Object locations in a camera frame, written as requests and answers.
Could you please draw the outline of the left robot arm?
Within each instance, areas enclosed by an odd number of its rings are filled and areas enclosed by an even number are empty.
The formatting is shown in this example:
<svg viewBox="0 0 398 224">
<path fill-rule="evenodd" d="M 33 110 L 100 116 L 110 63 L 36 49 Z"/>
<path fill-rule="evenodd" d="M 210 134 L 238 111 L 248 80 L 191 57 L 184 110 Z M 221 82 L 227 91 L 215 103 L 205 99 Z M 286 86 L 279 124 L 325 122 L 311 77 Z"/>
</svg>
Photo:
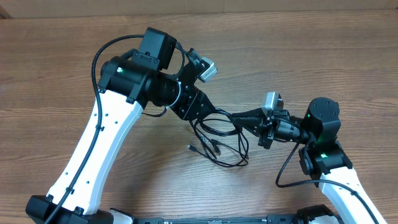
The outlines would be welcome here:
<svg viewBox="0 0 398 224">
<path fill-rule="evenodd" d="M 172 110 L 180 119 L 203 118 L 213 110 L 196 86 L 216 73 L 213 61 L 193 49 L 182 50 L 179 71 L 168 68 L 174 37 L 154 28 L 140 36 L 138 49 L 113 57 L 100 71 L 92 70 L 95 104 L 88 124 L 62 175 L 46 195 L 32 196 L 25 208 L 36 223 L 133 223 L 134 217 L 117 210 L 101 210 L 107 176 L 131 128 L 148 102 Z"/>
</svg>

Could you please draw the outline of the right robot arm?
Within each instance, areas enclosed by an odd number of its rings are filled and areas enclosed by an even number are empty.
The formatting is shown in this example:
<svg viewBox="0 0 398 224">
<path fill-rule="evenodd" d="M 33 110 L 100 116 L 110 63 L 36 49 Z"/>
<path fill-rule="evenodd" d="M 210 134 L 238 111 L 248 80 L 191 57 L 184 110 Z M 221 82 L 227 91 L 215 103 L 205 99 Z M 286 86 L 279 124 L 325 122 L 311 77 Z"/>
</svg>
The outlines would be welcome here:
<svg viewBox="0 0 398 224">
<path fill-rule="evenodd" d="M 281 187 L 313 184 L 335 207 L 326 205 L 302 208 L 288 219 L 290 223 L 385 223 L 361 185 L 353 163 L 338 142 L 341 126 L 339 105 L 329 98 L 313 99 L 303 118 L 290 115 L 280 96 L 272 96 L 261 108 L 232 114 L 233 124 L 259 138 L 266 149 L 274 141 L 295 143 L 293 152 L 308 180 Z"/>
</svg>

